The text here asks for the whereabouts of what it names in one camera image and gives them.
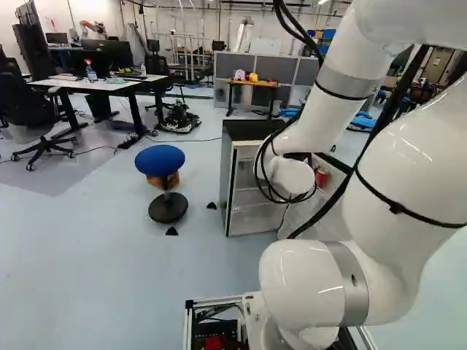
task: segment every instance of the blue object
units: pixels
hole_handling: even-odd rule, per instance
[[[387,92],[384,91],[384,90],[378,91],[377,99],[378,99],[378,98],[387,98]]]
[[[366,117],[355,117],[353,118],[352,122],[350,122],[350,124],[352,125],[360,126],[360,127],[368,128],[368,129],[374,128],[376,123],[377,122],[375,119],[369,119]]]
[[[320,52],[321,53],[328,53],[329,51],[329,45],[320,45],[319,46]]]
[[[136,169],[147,176],[165,177],[178,171],[185,162],[182,150],[161,144],[143,149],[134,159]]]
[[[325,29],[323,31],[323,39],[332,39],[336,35],[336,29]]]
[[[300,109],[297,108],[285,108],[285,109],[280,109],[279,111],[279,116],[283,117],[295,117]]]
[[[359,111],[355,116],[356,117],[366,117],[366,118],[370,119],[370,115],[368,114],[368,112],[365,112],[365,111]]]

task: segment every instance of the table leg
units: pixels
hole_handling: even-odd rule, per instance
[[[225,115],[226,117],[230,116],[234,111],[234,108],[232,108],[232,87],[232,84],[228,85],[228,110],[227,114]]]
[[[276,98],[276,89],[271,87],[271,102],[269,103],[268,119],[272,118],[272,109],[274,108],[274,99]]]
[[[154,98],[155,98],[155,113],[158,116],[159,125],[163,123],[163,104],[162,95],[159,93],[159,89],[154,87]]]
[[[66,111],[66,117],[68,118],[68,123],[70,124],[70,128],[67,128],[54,136],[52,136],[52,139],[59,139],[60,137],[63,137],[65,135],[69,135],[70,133],[73,133],[75,131],[78,131],[79,129],[85,128],[86,126],[89,125],[87,122],[78,122],[76,119],[76,114],[74,113],[72,103],[70,102],[70,98],[68,97],[68,93],[66,91],[60,92],[60,101],[63,107],[65,108]]]
[[[138,138],[141,138],[146,134],[146,128],[141,120],[141,115],[139,115],[138,102],[136,101],[134,91],[130,91],[127,97],[128,102],[130,102],[130,110],[131,116],[133,117],[134,130],[138,135]]]

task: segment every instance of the yellow object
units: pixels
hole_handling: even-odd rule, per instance
[[[258,75],[256,73],[250,73],[250,81],[251,82],[257,82],[258,81]]]

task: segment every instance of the small table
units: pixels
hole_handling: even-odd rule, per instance
[[[234,85],[252,85],[252,86],[261,86],[262,88],[269,88],[271,89],[271,102],[269,103],[269,112],[268,112],[268,119],[272,118],[272,108],[274,106],[274,99],[276,97],[276,89],[279,87],[278,82],[266,82],[263,80],[259,80],[257,82],[249,82],[249,81],[241,81],[241,80],[234,80],[233,78],[229,78],[228,81],[228,111],[226,117],[230,116],[234,111],[232,107],[232,90]]]
[[[46,79],[39,80],[37,82],[30,82],[30,85],[35,87],[42,87],[48,89],[51,87],[63,88],[63,91],[59,93],[61,103],[65,107],[66,116],[70,124],[70,128],[54,135],[54,139],[68,135],[74,131],[78,131],[81,128],[85,128],[89,124],[86,122],[79,123],[76,115],[73,111],[72,103],[68,97],[70,93],[99,93],[106,94],[108,96],[125,96],[130,102],[131,116],[133,117],[134,130],[140,139],[145,134],[145,127],[139,115],[138,103],[136,102],[135,89],[141,82],[126,82],[125,84],[107,84],[106,82],[86,82],[84,80],[68,81],[61,79]]]

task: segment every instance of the blue stool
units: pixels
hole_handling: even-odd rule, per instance
[[[180,193],[170,192],[169,176],[175,174],[185,162],[185,154],[178,148],[166,144],[143,149],[134,160],[136,168],[146,176],[162,180],[164,194],[149,205],[151,219],[170,224],[181,219],[188,209],[188,201]]]

